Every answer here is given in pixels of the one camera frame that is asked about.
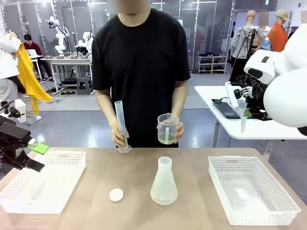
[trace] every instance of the person in white coat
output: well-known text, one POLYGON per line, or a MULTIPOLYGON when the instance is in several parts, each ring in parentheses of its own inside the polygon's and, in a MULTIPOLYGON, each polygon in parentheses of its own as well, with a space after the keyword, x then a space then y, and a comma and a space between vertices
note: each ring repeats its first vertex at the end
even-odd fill
MULTIPOLYGON (((14 53, 20 44, 21 42, 15 37, 15 33, 6 35, 0 33, 0 102, 11 102, 24 98, 25 88, 17 78, 19 74, 18 61, 14 59, 14 53)), ((40 119, 42 119, 41 116, 26 111, 27 124, 31 125, 40 119)))

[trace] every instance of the shoe rack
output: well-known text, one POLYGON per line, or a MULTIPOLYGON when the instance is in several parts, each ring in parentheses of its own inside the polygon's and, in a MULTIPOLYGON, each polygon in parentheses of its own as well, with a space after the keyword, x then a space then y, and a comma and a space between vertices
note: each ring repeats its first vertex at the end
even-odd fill
POLYGON ((226 55, 198 56, 198 74, 225 73, 227 64, 226 55))

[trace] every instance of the black t-shirt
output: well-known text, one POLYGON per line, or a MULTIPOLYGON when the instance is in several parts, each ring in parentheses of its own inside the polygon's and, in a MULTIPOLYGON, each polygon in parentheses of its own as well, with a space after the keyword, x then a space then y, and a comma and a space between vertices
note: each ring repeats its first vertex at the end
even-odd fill
POLYGON ((96 34, 92 56, 93 89, 111 88, 112 102, 123 101, 128 143, 167 147, 157 140, 157 118, 172 110, 175 81, 190 78, 181 24, 156 9, 136 27, 115 16, 96 34))

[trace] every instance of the yellowish liquid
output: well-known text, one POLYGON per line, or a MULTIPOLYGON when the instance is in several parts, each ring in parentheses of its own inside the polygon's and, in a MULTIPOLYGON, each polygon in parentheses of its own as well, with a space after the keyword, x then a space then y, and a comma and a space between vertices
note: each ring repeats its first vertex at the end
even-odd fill
POLYGON ((124 142, 125 146, 123 147, 124 150, 126 150, 128 148, 128 140, 127 137, 125 135, 121 135, 124 139, 122 140, 122 142, 124 142))
POLYGON ((171 145, 174 144, 176 141, 176 135, 173 133, 169 133, 168 134, 168 140, 165 140, 165 133, 160 133, 160 135, 158 136, 158 141, 160 141, 162 144, 165 145, 171 145))

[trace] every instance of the measuring cup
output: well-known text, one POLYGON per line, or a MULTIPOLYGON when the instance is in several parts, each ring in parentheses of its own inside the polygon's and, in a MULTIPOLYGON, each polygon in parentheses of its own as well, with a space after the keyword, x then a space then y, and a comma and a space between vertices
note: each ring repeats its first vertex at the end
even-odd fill
POLYGON ((179 118, 167 113, 158 116, 158 140, 165 145, 175 143, 179 118))

